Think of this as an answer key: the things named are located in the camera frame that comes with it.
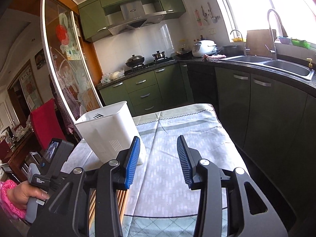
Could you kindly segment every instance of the hand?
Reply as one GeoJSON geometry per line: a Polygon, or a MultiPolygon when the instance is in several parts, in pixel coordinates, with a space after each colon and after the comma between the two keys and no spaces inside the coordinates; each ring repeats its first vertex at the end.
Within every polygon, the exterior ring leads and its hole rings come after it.
{"type": "Polygon", "coordinates": [[[36,197],[41,200],[49,199],[49,195],[41,189],[32,186],[28,181],[20,183],[13,189],[7,190],[7,197],[15,207],[21,210],[26,209],[26,204],[29,197],[36,197]]]}

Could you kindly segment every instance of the rice cooker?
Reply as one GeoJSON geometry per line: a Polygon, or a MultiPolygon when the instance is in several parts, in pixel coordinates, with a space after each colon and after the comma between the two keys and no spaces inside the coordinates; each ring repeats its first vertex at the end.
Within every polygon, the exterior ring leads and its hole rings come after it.
{"type": "Polygon", "coordinates": [[[194,57],[203,57],[204,54],[211,55],[216,52],[216,43],[212,40],[201,40],[193,45],[194,57]]]}

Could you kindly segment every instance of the gooseneck faucet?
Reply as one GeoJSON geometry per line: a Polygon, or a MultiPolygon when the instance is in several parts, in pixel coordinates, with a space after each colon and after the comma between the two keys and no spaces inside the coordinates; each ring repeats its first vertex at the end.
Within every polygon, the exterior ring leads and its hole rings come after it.
{"type": "Polygon", "coordinates": [[[271,44],[272,44],[272,50],[270,50],[266,45],[266,48],[272,53],[272,58],[273,60],[277,60],[277,52],[276,52],[276,46],[274,44],[274,37],[273,37],[273,32],[272,32],[272,28],[271,28],[271,24],[270,24],[270,12],[274,12],[274,14],[277,16],[277,20],[279,21],[279,24],[280,24],[280,28],[281,28],[281,32],[282,32],[282,36],[283,37],[288,37],[288,34],[286,33],[285,29],[284,29],[284,26],[282,25],[282,21],[280,19],[280,16],[279,14],[276,12],[275,9],[269,9],[268,10],[268,14],[267,14],[267,19],[268,19],[268,23],[269,23],[269,32],[270,32],[270,37],[271,37],[271,44]]]}
{"type": "Polygon", "coordinates": [[[250,49],[246,49],[246,46],[245,46],[245,44],[244,44],[244,39],[242,38],[241,32],[240,32],[238,29],[233,29],[233,30],[230,32],[230,34],[232,34],[233,31],[236,31],[236,32],[239,32],[239,33],[240,33],[240,35],[241,35],[241,40],[242,40],[242,49],[243,49],[243,51],[244,51],[244,56],[247,56],[247,51],[250,51],[250,49]]]}

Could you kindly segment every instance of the stainless steel range hood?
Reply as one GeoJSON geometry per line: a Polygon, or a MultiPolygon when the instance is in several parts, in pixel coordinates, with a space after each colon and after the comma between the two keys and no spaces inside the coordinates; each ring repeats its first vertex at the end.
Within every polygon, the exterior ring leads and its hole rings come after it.
{"type": "Polygon", "coordinates": [[[160,23],[166,15],[165,11],[146,14],[141,0],[136,0],[120,5],[124,21],[108,26],[112,35],[160,23]]]}

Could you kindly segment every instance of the white plastic container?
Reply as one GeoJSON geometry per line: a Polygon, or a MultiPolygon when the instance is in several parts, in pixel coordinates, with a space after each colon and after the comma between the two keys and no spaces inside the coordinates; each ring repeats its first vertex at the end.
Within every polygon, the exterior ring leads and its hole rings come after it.
{"type": "Polygon", "coordinates": [[[127,102],[122,101],[83,114],[76,127],[94,151],[106,163],[115,159],[121,150],[131,146],[134,136],[141,140],[138,165],[146,158],[145,145],[139,135],[127,102]]]}

